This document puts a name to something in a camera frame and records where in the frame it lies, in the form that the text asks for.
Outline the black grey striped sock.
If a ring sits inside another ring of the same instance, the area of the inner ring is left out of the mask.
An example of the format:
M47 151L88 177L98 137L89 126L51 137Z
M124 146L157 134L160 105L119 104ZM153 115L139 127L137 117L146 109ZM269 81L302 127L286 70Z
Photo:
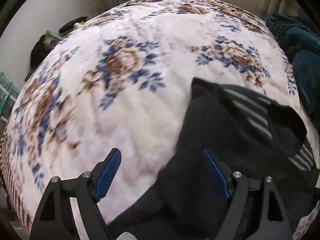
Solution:
M306 126L295 110L244 87L222 85L222 90L249 123L267 136L293 165L302 171L316 167Z

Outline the green metal rack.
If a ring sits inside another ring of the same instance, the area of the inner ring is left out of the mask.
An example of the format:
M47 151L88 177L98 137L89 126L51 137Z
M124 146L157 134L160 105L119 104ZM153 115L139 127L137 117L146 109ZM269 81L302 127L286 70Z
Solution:
M9 115L20 93L6 72L0 74L1 121L8 122Z

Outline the floral fleece blanket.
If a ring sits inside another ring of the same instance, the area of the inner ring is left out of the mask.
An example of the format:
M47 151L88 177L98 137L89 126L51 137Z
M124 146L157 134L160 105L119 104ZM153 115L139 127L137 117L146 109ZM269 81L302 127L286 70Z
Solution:
M77 177L114 147L123 161L99 207L110 222L133 204L175 153L194 77L292 107L308 132L293 162L319 163L292 65L264 20L220 0L131 0L67 35L17 97L1 171L25 229L53 176Z

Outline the black object on rack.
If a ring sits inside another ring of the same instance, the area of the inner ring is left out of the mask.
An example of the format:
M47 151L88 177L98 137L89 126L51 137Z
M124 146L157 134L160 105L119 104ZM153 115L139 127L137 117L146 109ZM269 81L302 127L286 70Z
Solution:
M46 31L40 39L36 42L30 54L30 69L26 75L24 81L27 82L32 76L33 72L38 68L38 66L43 62L43 60L48 56L48 54L56 47L56 45L70 32L74 30L76 24L84 24L87 21L87 16L81 16L74 20L67 22L59 29L59 33L52 33L51 31Z

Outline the dark teal blanket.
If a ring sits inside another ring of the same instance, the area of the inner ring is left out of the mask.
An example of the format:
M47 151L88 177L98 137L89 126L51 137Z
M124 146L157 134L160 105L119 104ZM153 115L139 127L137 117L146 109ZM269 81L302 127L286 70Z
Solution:
M273 14L266 25L292 64L299 97L309 118L319 124L319 34L310 20Z

